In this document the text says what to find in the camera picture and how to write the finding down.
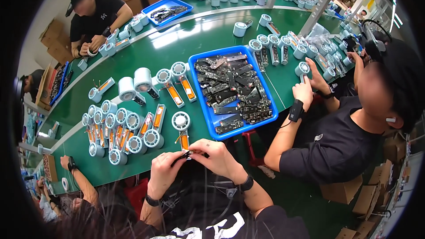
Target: plastic bag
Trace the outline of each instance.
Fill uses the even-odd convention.
[[[313,29],[311,30],[310,34],[307,35],[306,40],[315,46],[322,46],[322,44],[325,42],[325,38],[330,37],[330,33],[325,27],[322,25],[316,23],[313,26]]]

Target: green assembly line table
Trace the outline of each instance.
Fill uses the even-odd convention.
[[[111,100],[118,96],[117,82],[125,76],[133,77],[134,71],[140,67],[149,68],[152,75],[155,76],[160,69],[169,69],[176,61],[187,62],[188,58],[194,54],[230,46],[247,45],[248,41],[255,39],[258,34],[270,34],[267,28],[258,24],[263,13],[271,16],[273,23],[283,34],[286,34],[288,30],[298,33],[310,15],[309,12],[297,8],[295,3],[283,0],[276,0],[273,9],[258,6],[253,0],[250,2],[239,0],[237,4],[222,2],[218,8],[211,7],[209,0],[185,1],[194,6],[191,13],[187,13],[175,22],[171,22],[170,25],[163,27],[155,27],[149,23],[141,32],[132,35],[136,41],[113,57],[103,59],[98,55],[89,59],[89,67],[85,72],[77,67],[79,59],[71,63],[69,70],[74,72],[70,87],[56,102],[40,129],[41,132],[47,134],[55,121],[58,121],[60,128],[56,139],[44,138],[43,140],[40,137],[37,139],[47,148],[55,146],[52,155],[55,157],[59,182],[52,183],[52,185],[56,194],[65,192],[60,181],[62,177],[68,179],[69,191],[77,190],[70,173],[60,165],[60,157],[65,154],[73,156],[87,179],[94,186],[98,186],[146,172],[151,168],[152,159],[162,152],[179,151],[179,144],[174,143],[178,137],[178,131],[171,125],[171,116],[177,111],[187,112],[192,120],[189,128],[190,142],[201,138],[211,139],[199,100],[190,103],[183,87],[176,85],[185,102],[185,106],[181,109],[177,108],[165,90],[160,91],[161,97],[156,100],[153,100],[148,94],[144,94],[147,103],[144,107],[140,107],[132,101],[122,102],[118,105],[119,108],[124,107],[141,116],[145,116],[147,112],[155,112],[157,104],[166,105],[167,110],[161,132],[165,138],[165,144],[161,149],[148,149],[145,154],[131,154],[124,166],[112,165],[107,153],[103,158],[91,157],[88,153],[88,136],[85,128],[79,124],[82,114],[87,112],[91,104],[94,104],[88,99],[88,91],[94,86],[93,80],[96,83],[99,80],[103,83],[110,77],[114,78],[116,84],[103,94],[101,102],[106,99]],[[247,29],[245,36],[235,37],[232,33],[234,24],[248,19],[251,19],[253,24]],[[335,17],[323,15],[319,19],[319,23],[331,34],[339,34],[342,30],[342,27],[339,26],[341,20]],[[344,58],[344,53],[341,50],[339,52]],[[299,77],[294,74],[294,68],[301,60],[297,60],[292,53],[290,48],[287,65],[269,65],[266,67],[266,72],[263,73],[279,112],[292,105],[294,98],[291,87],[300,81]],[[190,72],[187,73],[187,76],[195,89]],[[60,141],[61,144],[58,144],[58,140],[64,135],[66,135],[66,140],[62,140],[63,142]]]

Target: blue tray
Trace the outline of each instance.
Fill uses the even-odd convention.
[[[177,15],[174,15],[168,19],[163,20],[162,22],[157,22],[155,19],[151,18],[151,13],[154,11],[157,11],[160,8],[169,8],[172,6],[185,6],[187,7],[186,11],[183,11],[182,13],[178,13]],[[185,13],[188,13],[190,11],[192,11],[193,6],[189,5],[188,3],[183,2],[182,0],[160,0],[152,5],[150,5],[149,7],[143,9],[141,12],[143,14],[146,14],[147,17],[151,20],[151,22],[157,26],[162,26],[164,24],[167,24],[168,22],[177,19],[178,17],[180,17],[181,15],[184,15]]]
[[[269,100],[271,100],[272,104],[270,106],[270,108],[272,109],[272,114],[273,117],[263,120],[261,122],[255,123],[254,125],[247,125],[245,124],[243,127],[235,129],[233,131],[229,131],[227,133],[218,135],[215,132],[215,127],[220,125],[220,121],[223,119],[226,119],[234,114],[220,114],[220,115],[215,115],[214,114],[214,110],[212,107],[208,107],[208,105],[206,104],[206,99],[204,96],[202,96],[202,91],[201,91],[201,86],[199,85],[198,82],[198,77],[196,76],[196,70],[194,68],[194,63],[199,59],[199,58],[206,58],[206,57],[210,57],[210,56],[215,56],[215,55],[226,55],[226,54],[231,54],[231,53],[236,53],[236,52],[242,52],[242,54],[246,54],[248,56],[248,63],[252,64],[252,66],[254,67],[254,70],[257,72],[257,76],[260,78],[261,84],[264,87],[264,90],[266,91],[267,97]],[[189,63],[189,67],[190,67],[190,73],[192,74],[192,79],[193,82],[195,83],[195,88],[196,91],[198,93],[199,96],[199,102],[201,103],[201,108],[202,111],[204,112],[204,116],[205,116],[205,121],[207,123],[207,127],[208,127],[208,131],[210,132],[210,135],[213,139],[217,140],[217,141],[222,141],[227,139],[228,137],[232,137],[232,136],[236,136],[238,134],[241,134],[242,132],[248,131],[248,130],[252,130],[256,127],[259,127],[261,125],[270,123],[274,120],[276,120],[278,118],[278,109],[276,107],[276,104],[274,103],[273,97],[270,94],[270,91],[267,87],[266,82],[264,81],[263,75],[260,72],[260,69],[258,68],[257,63],[255,62],[254,58],[252,57],[251,53],[249,52],[248,48],[246,48],[245,46],[242,45],[238,45],[238,46],[232,46],[232,47],[227,47],[227,48],[222,48],[222,49],[217,49],[214,51],[209,51],[209,52],[204,52],[198,55],[193,55],[191,57],[189,57],[188,60]],[[236,106],[236,104],[239,102],[239,100],[236,100],[234,102],[232,102],[231,104],[227,104],[225,105],[227,106]]]

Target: black t-shirt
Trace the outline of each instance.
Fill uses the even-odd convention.
[[[159,235],[152,226],[139,221],[134,226],[136,238],[204,238],[204,239],[245,239],[245,238],[309,238],[307,228],[301,217],[288,218],[280,206],[274,205],[262,210],[255,220],[245,219],[243,214],[236,212],[211,226],[176,227],[172,231]]]
[[[43,69],[37,69],[36,71],[31,73],[33,83],[31,84],[29,94],[31,95],[31,100],[33,103],[35,103],[35,99],[38,93],[38,87],[40,86],[41,77],[43,76],[43,73]]]
[[[382,137],[351,119],[361,108],[358,96],[341,97],[337,111],[298,130],[293,148],[280,158],[280,172],[315,184],[347,182],[363,173]]]
[[[96,11],[93,16],[74,15],[71,21],[71,42],[81,40],[85,35],[84,41],[91,42],[95,35],[102,35],[106,27],[113,24],[116,20],[116,14],[125,4],[122,0],[95,0]]]

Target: logo on t-shirt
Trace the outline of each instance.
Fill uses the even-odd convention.
[[[323,137],[323,134],[320,134],[320,135],[315,136],[315,141],[321,140],[322,137]]]

